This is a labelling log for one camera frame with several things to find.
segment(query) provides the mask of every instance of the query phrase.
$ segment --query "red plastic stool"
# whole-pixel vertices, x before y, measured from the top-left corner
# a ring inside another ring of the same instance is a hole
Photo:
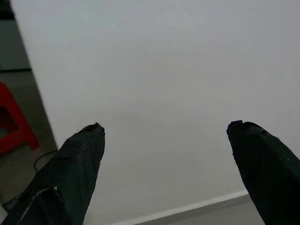
[[[0,127],[8,132],[0,138],[0,155],[23,143],[28,143],[33,150],[39,147],[38,140],[22,111],[3,83],[0,83]]]

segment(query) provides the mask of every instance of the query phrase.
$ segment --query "black fabric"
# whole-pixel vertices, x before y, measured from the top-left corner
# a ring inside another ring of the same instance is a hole
[[[99,124],[68,138],[17,199],[3,225],[81,225],[104,154]]]
[[[266,225],[300,225],[300,161],[260,126],[240,121],[227,129],[243,183]]]

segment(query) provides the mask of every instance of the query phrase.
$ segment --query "wire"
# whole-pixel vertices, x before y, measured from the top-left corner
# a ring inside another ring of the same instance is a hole
[[[47,155],[50,155],[50,154],[52,154],[52,153],[55,153],[55,152],[58,152],[58,151],[57,151],[57,150],[50,151],[50,152],[47,152],[47,153],[41,155],[40,157],[38,157],[38,158],[34,161],[34,163],[33,163],[33,169],[34,169],[34,171],[35,171],[36,173],[38,172],[38,169],[37,169],[37,162],[38,162],[41,158],[43,158],[43,157],[45,157],[45,156],[47,156]]]

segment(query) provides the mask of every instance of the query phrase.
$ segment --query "floor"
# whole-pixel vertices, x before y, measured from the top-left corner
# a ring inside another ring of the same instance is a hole
[[[57,148],[32,73],[0,74],[0,82],[12,91],[40,144],[37,150],[25,144],[0,156],[0,203],[4,204],[19,195],[32,180],[34,161]],[[50,157],[42,158],[37,167],[41,168]]]
[[[235,205],[169,225],[264,225],[252,202]]]

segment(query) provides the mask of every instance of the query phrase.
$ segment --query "red stool leg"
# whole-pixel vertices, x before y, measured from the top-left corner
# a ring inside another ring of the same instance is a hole
[[[0,83],[0,106],[4,107],[7,110],[8,114],[14,122],[10,123],[10,121],[7,121],[7,124],[10,125],[5,125],[5,123],[2,123],[2,125],[7,126],[8,129],[13,128],[11,124],[15,124],[17,126],[17,131],[7,135],[11,135],[11,138],[4,137],[0,139],[0,145],[3,144],[7,146],[6,148],[13,148],[17,145],[20,145],[21,143],[27,142],[33,150],[37,149],[39,147],[37,138],[33,134],[13,95],[10,93],[7,86],[3,83]]]

